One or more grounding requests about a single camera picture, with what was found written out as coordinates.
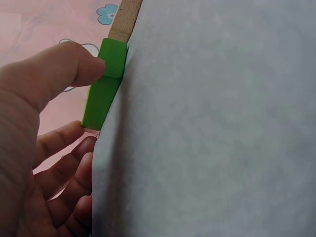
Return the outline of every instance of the green clothespin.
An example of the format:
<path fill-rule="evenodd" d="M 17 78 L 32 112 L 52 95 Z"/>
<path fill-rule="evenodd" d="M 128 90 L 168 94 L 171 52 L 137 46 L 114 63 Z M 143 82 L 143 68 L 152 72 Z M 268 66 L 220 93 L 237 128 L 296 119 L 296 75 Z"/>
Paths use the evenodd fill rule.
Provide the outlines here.
<path fill-rule="evenodd" d="M 100 131 L 123 79 L 127 42 L 133 32 L 142 0 L 122 0 L 109 37 L 104 39 L 99 58 L 106 63 L 106 72 L 89 90 L 82 126 Z"/>
<path fill-rule="evenodd" d="M 100 131 L 123 79 L 127 44 L 103 39 L 98 57 L 106 62 L 106 72 L 91 85 L 82 119 L 82 126 Z"/>

